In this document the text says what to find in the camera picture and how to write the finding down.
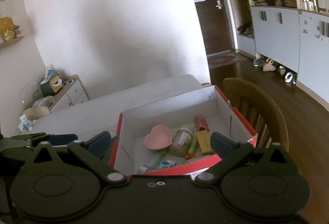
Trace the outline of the white drawer cabinet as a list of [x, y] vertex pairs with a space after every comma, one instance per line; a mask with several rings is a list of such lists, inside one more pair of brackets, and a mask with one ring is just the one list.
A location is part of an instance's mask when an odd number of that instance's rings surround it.
[[83, 87], [78, 75], [63, 77], [63, 83], [73, 79], [74, 83], [62, 87], [61, 90], [54, 95], [53, 106], [49, 108], [51, 113], [73, 107], [75, 105], [85, 103], [90, 100], [85, 88]]

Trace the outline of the wooden chair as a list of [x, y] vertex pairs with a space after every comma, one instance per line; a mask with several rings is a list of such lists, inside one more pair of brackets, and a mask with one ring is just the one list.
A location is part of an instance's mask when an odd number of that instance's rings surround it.
[[233, 109], [247, 121], [256, 135], [255, 146], [267, 148], [272, 143], [289, 150], [288, 130], [284, 116], [272, 97], [255, 83], [239, 78], [223, 81], [224, 94]]

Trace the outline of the pink heart-shaped dish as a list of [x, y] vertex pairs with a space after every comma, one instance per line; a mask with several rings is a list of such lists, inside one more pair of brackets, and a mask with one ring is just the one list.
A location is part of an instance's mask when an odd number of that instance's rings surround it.
[[172, 144], [172, 133], [166, 125], [156, 125], [145, 136], [144, 145], [150, 150], [162, 150]]

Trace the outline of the white sunglasses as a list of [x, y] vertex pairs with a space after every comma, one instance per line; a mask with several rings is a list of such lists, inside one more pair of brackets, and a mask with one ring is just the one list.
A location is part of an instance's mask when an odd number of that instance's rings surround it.
[[72, 83], [74, 83], [74, 80], [73, 79], [70, 79], [70, 80], [68, 80], [68, 81], [66, 81], [66, 82], [63, 83], [63, 87], [66, 87], [67, 85], [70, 85]]

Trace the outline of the small blue white figurine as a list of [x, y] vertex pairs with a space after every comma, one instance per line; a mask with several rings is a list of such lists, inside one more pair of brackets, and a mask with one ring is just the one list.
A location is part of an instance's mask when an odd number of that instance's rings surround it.
[[173, 160], [166, 160], [166, 161], [162, 161], [159, 164], [158, 168], [162, 170], [162, 169], [167, 169], [167, 168], [171, 168], [171, 167], [174, 167], [174, 166], [176, 166], [176, 162], [175, 161], [173, 161]]

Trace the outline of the bright green tube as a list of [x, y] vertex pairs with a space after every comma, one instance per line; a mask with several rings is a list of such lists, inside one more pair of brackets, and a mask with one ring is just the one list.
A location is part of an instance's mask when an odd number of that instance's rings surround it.
[[196, 152], [197, 147], [198, 147], [198, 140], [193, 139], [191, 141], [191, 144], [190, 144], [188, 150], [187, 150], [187, 154], [194, 155], [194, 153]]

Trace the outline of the green white glue stick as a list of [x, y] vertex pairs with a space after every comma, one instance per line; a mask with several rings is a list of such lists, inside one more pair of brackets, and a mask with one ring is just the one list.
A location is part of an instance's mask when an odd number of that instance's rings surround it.
[[162, 160], [162, 158], [167, 154], [168, 148], [164, 148], [162, 150], [159, 150], [155, 156], [148, 162], [147, 166], [151, 168], [156, 168]]

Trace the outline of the grey shoe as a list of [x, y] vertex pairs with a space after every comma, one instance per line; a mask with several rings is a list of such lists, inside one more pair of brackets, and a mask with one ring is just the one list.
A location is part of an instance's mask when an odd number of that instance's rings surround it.
[[264, 60], [263, 60], [263, 59], [255, 59], [255, 60], [253, 61], [253, 65], [254, 65], [255, 67], [259, 67], [259, 68], [261, 68], [261, 67], [263, 67], [263, 65], [264, 65]]

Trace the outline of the white red cardboard box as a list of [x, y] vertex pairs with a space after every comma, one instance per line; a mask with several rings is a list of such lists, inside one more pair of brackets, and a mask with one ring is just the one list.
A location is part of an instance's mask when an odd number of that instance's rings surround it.
[[220, 161], [210, 147], [218, 132], [256, 144], [256, 131], [216, 86], [159, 100], [120, 114], [110, 166], [123, 174], [192, 174]]

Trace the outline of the red door mat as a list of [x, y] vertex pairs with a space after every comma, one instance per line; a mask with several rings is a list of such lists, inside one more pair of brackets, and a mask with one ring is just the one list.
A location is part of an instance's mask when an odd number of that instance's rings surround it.
[[229, 52], [219, 55], [214, 55], [207, 58], [207, 62], [209, 65], [209, 69], [216, 69], [219, 67], [227, 66], [230, 64], [240, 63], [242, 61], [246, 61], [247, 58], [244, 56], [236, 53], [236, 52]]

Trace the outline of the wooden wall shelf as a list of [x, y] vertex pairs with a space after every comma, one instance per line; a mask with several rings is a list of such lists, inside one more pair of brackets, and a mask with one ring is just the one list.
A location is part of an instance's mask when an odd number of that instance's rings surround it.
[[4, 47], [8, 47], [13, 44], [16, 44], [16, 43], [20, 42], [23, 38], [24, 38], [24, 36], [18, 36], [15, 39], [11, 39], [11, 40], [7, 40], [6, 42], [2, 42], [2, 43], [0, 43], [0, 48], [3, 49]]

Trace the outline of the pink shoe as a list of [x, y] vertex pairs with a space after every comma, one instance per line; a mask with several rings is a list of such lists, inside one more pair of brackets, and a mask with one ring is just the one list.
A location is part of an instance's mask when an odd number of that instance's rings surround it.
[[264, 65], [263, 65], [263, 71], [264, 72], [273, 72], [276, 71], [277, 66], [276, 66], [276, 62], [272, 59], [266, 59], [264, 61]]

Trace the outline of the green yellow tissue box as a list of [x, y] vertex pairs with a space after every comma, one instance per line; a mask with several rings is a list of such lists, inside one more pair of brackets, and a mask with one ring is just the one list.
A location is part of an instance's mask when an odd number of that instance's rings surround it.
[[40, 82], [40, 90], [44, 97], [54, 96], [63, 86], [63, 81], [58, 75]]

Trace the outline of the light blue wall cabinet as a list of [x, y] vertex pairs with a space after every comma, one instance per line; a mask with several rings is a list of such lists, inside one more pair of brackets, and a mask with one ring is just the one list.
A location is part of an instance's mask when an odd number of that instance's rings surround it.
[[328, 107], [328, 0], [226, 0], [234, 36], [288, 69], [287, 80]]

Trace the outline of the clear plastic bag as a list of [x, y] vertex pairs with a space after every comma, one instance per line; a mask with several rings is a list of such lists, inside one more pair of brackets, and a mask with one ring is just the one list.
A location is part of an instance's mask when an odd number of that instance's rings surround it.
[[35, 101], [32, 105], [32, 108], [35, 107], [46, 107], [46, 108], [50, 108], [53, 106], [54, 103], [54, 97], [49, 95], [47, 97], [43, 97], [37, 101]]

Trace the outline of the yellow rectangular box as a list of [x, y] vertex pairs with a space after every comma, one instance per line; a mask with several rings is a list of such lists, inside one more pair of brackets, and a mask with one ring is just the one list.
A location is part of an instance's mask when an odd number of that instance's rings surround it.
[[196, 137], [203, 156], [215, 154], [210, 146], [210, 133], [207, 130], [196, 132]]

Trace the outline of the orange red small toy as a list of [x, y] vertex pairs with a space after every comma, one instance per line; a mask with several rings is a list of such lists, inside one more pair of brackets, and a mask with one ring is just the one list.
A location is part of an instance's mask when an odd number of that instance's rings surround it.
[[195, 154], [187, 153], [185, 155], [184, 161], [187, 162], [188, 160], [192, 160], [192, 159], [200, 158], [200, 157], [202, 157], [202, 155], [195, 155]]

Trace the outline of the green lid beige jar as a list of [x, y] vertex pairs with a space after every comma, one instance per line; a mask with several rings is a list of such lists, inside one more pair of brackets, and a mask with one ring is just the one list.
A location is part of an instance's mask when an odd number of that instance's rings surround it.
[[169, 147], [169, 153], [172, 156], [183, 158], [191, 144], [194, 135], [194, 126], [184, 124], [179, 127], [175, 134], [172, 144]]

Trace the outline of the brown cardboard box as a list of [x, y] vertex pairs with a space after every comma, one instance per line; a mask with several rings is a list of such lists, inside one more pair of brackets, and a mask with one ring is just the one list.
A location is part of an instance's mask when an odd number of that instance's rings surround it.
[[23, 114], [27, 117], [28, 120], [38, 120], [46, 115], [49, 115], [51, 112], [47, 107], [32, 107], [23, 111]]

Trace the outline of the dark brown door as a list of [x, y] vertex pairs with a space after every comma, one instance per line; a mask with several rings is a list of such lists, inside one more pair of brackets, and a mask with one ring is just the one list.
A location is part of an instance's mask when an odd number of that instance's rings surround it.
[[223, 0], [194, 0], [207, 55], [231, 49]]

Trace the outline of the golden decorative ornament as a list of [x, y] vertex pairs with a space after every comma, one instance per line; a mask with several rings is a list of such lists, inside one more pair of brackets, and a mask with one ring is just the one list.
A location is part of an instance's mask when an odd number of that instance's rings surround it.
[[0, 32], [4, 42], [16, 39], [22, 33], [20, 27], [15, 25], [10, 17], [0, 18]]

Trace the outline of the white blue tube package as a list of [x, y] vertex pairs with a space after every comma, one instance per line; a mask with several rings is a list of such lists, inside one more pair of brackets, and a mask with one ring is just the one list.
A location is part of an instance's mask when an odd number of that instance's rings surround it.
[[33, 129], [34, 124], [36, 123], [36, 120], [29, 120], [26, 117], [26, 114], [22, 114], [20, 116], [20, 124], [18, 125], [18, 129], [25, 133], [26, 131], [31, 131]]

